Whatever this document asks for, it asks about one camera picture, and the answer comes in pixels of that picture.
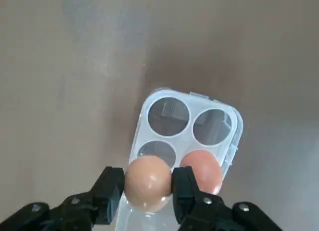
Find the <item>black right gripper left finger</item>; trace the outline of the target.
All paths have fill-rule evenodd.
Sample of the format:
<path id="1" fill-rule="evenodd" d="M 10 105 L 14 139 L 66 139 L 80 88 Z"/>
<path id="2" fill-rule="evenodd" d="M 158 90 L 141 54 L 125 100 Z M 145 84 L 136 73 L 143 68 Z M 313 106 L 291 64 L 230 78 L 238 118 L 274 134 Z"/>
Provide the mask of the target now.
<path id="1" fill-rule="evenodd" d="M 59 206 L 29 203 L 0 224 L 2 231 L 90 231 L 110 225 L 124 190 L 122 168 L 107 166 L 93 187 L 67 197 Z"/>

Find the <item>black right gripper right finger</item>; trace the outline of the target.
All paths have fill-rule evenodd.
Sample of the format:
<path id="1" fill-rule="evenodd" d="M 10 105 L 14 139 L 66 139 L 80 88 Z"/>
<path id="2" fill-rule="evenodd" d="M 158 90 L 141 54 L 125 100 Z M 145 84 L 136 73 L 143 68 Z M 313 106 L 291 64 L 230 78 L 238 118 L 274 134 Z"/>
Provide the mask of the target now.
<path id="1" fill-rule="evenodd" d="M 220 196 L 200 191 L 191 167 L 173 170 L 171 190 L 180 231 L 282 230 L 251 202 L 238 202 L 230 208 Z"/>

